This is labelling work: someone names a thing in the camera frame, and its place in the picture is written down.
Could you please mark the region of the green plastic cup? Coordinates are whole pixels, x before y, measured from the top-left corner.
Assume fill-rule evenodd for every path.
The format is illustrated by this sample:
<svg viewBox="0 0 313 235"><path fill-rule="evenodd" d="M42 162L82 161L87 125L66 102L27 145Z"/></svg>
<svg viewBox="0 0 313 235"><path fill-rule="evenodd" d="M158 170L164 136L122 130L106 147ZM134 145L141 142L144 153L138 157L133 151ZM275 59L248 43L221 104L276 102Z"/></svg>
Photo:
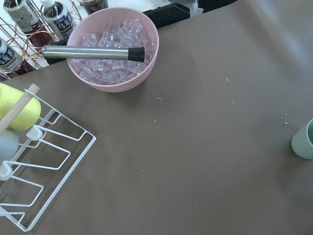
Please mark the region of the green plastic cup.
<svg viewBox="0 0 313 235"><path fill-rule="evenodd" d="M311 119L292 138L291 147L300 158L313 159L313 120Z"/></svg>

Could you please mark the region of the steel muddler black tip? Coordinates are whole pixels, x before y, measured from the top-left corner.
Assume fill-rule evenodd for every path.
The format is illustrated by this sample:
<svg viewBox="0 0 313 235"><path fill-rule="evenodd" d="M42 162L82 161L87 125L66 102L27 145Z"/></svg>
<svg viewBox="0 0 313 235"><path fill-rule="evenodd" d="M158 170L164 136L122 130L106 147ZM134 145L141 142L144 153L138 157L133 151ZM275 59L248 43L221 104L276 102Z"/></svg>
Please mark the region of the steel muddler black tip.
<svg viewBox="0 0 313 235"><path fill-rule="evenodd" d="M145 59L143 47L106 48L47 45L42 47L41 52L45 58L53 59L104 59L136 62L144 62Z"/></svg>

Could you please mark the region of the tea bottle on rack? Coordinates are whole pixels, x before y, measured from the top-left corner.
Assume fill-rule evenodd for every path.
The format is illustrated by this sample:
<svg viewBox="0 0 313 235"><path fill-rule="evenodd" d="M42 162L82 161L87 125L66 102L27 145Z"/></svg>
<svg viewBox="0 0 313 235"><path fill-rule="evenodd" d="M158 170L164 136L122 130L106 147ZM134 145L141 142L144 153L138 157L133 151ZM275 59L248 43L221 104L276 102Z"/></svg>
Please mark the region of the tea bottle on rack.
<svg viewBox="0 0 313 235"><path fill-rule="evenodd" d="M59 1L41 0L43 18L60 40L68 39L76 27L69 10Z"/></svg>

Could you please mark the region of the grey cup on rack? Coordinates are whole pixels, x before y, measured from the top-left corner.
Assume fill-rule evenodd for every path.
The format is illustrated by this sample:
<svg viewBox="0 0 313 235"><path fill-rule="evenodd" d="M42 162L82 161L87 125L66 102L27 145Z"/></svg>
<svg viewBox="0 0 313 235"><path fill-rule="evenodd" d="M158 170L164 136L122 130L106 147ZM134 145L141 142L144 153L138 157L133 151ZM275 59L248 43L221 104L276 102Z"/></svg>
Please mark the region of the grey cup on rack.
<svg viewBox="0 0 313 235"><path fill-rule="evenodd" d="M10 129L6 129L0 135L0 164L11 160L17 152L19 146L18 134Z"/></svg>

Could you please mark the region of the pink bowl of ice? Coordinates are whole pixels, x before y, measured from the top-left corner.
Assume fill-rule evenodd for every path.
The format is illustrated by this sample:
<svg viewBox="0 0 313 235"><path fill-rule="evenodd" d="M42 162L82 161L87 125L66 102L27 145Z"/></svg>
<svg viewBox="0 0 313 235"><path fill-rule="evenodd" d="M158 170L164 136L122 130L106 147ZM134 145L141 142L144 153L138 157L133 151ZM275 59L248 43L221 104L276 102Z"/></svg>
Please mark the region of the pink bowl of ice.
<svg viewBox="0 0 313 235"><path fill-rule="evenodd" d="M158 53L159 35L145 14L126 7L99 10L82 20L67 45L93 49L143 51L143 62L129 59L68 59L72 73L98 90L118 93L130 90L150 74Z"/></svg>

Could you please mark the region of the cup of iced drink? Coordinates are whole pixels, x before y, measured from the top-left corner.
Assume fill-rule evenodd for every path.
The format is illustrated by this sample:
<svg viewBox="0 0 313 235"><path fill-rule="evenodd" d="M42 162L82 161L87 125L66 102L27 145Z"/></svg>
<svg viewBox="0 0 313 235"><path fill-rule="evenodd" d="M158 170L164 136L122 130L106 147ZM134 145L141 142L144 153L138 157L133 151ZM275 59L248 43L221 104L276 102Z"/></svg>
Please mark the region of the cup of iced drink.
<svg viewBox="0 0 313 235"><path fill-rule="evenodd" d="M79 3L89 15L108 8L107 0L79 0Z"/></svg>

